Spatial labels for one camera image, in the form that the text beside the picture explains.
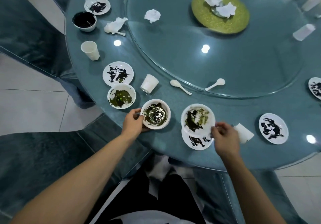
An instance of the white plate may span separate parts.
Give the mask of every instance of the white plate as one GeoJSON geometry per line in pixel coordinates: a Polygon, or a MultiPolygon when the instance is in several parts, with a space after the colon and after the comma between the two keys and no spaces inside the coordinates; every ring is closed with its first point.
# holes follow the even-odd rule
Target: white plate
{"type": "Polygon", "coordinates": [[[203,104],[192,104],[189,105],[188,107],[186,107],[181,115],[181,125],[182,128],[185,130],[185,132],[194,137],[194,138],[199,138],[199,137],[203,137],[204,135],[208,135],[211,132],[211,127],[215,126],[215,116],[214,113],[212,112],[212,110],[210,108],[208,108],[206,105],[203,104]],[[187,118],[187,114],[189,111],[191,110],[198,110],[199,108],[202,108],[206,111],[208,111],[208,120],[206,122],[206,124],[202,125],[202,129],[196,129],[195,131],[192,131],[185,123],[185,120],[187,118]]]}
{"type": "Polygon", "coordinates": [[[311,93],[321,100],[321,78],[311,78],[308,82],[308,86],[311,93]]]}
{"type": "Polygon", "coordinates": [[[182,137],[188,147],[196,150],[207,149],[214,142],[214,139],[211,138],[210,134],[199,139],[193,138],[185,132],[184,128],[182,128],[182,137]]]}
{"type": "Polygon", "coordinates": [[[260,117],[259,129],[263,137],[272,144],[283,144],[289,137],[287,125],[273,113],[265,113],[260,117]]]}
{"type": "Polygon", "coordinates": [[[87,12],[94,14],[94,15],[102,15],[102,14],[107,13],[110,10],[110,2],[108,0],[100,0],[99,2],[106,3],[106,7],[98,13],[96,13],[95,11],[92,12],[89,8],[96,2],[98,2],[98,0],[86,0],[85,5],[84,5],[85,10],[87,12]]]}
{"type": "Polygon", "coordinates": [[[116,109],[126,109],[126,108],[129,108],[132,104],[134,104],[135,100],[136,100],[136,91],[135,89],[130,86],[129,84],[117,84],[115,86],[113,86],[112,88],[110,88],[110,90],[108,91],[108,94],[107,94],[107,100],[109,102],[110,99],[113,99],[115,97],[115,92],[116,90],[126,90],[128,91],[129,95],[131,96],[132,98],[132,102],[129,103],[129,104],[124,104],[122,107],[118,107],[118,106],[114,106],[110,103],[110,105],[116,109]]]}
{"type": "Polygon", "coordinates": [[[130,84],[134,78],[133,68],[125,62],[112,62],[108,64],[104,71],[102,72],[102,78],[106,84],[109,86],[114,86],[115,84],[130,84]],[[122,72],[125,71],[127,77],[122,76],[122,72]]]}
{"type": "Polygon", "coordinates": [[[147,109],[147,107],[149,107],[150,105],[152,104],[158,104],[158,103],[161,103],[162,104],[162,108],[164,110],[166,110],[167,112],[167,118],[165,120],[165,122],[160,125],[160,126],[157,126],[157,125],[154,125],[154,124],[150,124],[148,121],[146,120],[143,120],[142,123],[149,129],[162,129],[162,128],[165,128],[170,120],[171,120],[171,110],[170,110],[170,107],[166,104],[165,101],[162,101],[162,100],[159,100],[159,99],[152,99],[152,100],[149,100],[147,101],[143,106],[142,106],[142,109],[141,109],[141,115],[144,115],[144,111],[147,109]]]}

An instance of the crumpled white tissue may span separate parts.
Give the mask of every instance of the crumpled white tissue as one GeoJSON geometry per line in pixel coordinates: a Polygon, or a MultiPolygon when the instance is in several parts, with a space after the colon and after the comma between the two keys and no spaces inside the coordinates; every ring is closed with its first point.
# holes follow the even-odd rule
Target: crumpled white tissue
{"type": "Polygon", "coordinates": [[[223,7],[216,7],[216,11],[223,17],[229,18],[231,15],[235,15],[236,7],[232,3],[228,3],[223,7]]]}
{"type": "Polygon", "coordinates": [[[112,33],[115,34],[116,31],[120,30],[125,21],[127,21],[128,18],[117,18],[115,21],[107,23],[104,27],[104,31],[106,33],[112,33]]]}
{"type": "Polygon", "coordinates": [[[214,6],[219,6],[220,2],[223,0],[205,0],[207,2],[208,5],[210,5],[211,7],[214,6]]]}
{"type": "Polygon", "coordinates": [[[148,10],[144,16],[144,19],[148,19],[150,23],[154,23],[159,20],[161,13],[155,9],[148,10]]]}

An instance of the bowl with dark sauce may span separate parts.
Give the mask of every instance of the bowl with dark sauce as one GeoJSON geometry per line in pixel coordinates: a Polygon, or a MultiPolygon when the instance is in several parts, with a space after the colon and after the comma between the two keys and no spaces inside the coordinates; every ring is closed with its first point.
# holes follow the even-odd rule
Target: bowl with dark sauce
{"type": "Polygon", "coordinates": [[[184,109],[181,125],[188,135],[199,138],[211,132],[211,127],[215,126],[215,116],[206,105],[192,104],[184,109]]]}
{"type": "Polygon", "coordinates": [[[97,18],[90,12],[80,12],[74,15],[72,22],[81,31],[90,32],[95,29],[97,18]]]}
{"type": "Polygon", "coordinates": [[[147,101],[142,106],[141,115],[145,117],[143,124],[149,129],[165,128],[171,120],[170,107],[159,99],[147,101]]]}
{"type": "Polygon", "coordinates": [[[129,84],[117,84],[107,94],[109,104],[116,109],[126,109],[134,104],[136,91],[129,84]]]}

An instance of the round green tray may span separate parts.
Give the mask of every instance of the round green tray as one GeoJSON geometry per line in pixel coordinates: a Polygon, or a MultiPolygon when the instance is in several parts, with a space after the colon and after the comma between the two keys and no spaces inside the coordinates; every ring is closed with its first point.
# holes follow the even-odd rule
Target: round green tray
{"type": "Polygon", "coordinates": [[[235,15],[220,18],[214,15],[205,0],[192,0],[195,18],[205,27],[222,34],[235,34],[244,30],[250,21],[250,12],[240,0],[223,0],[224,5],[231,2],[236,6],[235,15]]]}

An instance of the forearm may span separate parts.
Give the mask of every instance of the forearm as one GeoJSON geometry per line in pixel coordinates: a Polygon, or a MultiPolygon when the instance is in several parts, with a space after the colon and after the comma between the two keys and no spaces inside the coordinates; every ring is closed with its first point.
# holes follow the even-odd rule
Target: forearm
{"type": "Polygon", "coordinates": [[[131,143],[118,136],[36,196],[11,223],[84,223],[131,143]]]}
{"type": "Polygon", "coordinates": [[[222,159],[232,180],[246,224],[286,224],[241,157],[222,159]]]}

